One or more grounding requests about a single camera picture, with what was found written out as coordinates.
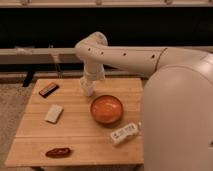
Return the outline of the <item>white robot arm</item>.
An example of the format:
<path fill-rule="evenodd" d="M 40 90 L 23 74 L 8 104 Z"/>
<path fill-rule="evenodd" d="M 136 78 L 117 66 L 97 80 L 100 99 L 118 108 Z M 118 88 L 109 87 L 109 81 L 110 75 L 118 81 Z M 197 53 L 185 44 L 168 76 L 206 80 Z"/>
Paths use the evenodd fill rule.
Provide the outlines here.
<path fill-rule="evenodd" d="M 103 64 L 148 78 L 142 96 L 145 171 L 213 171 L 213 54 L 172 47 L 109 46 L 95 32 L 76 55 L 87 78 Z"/>

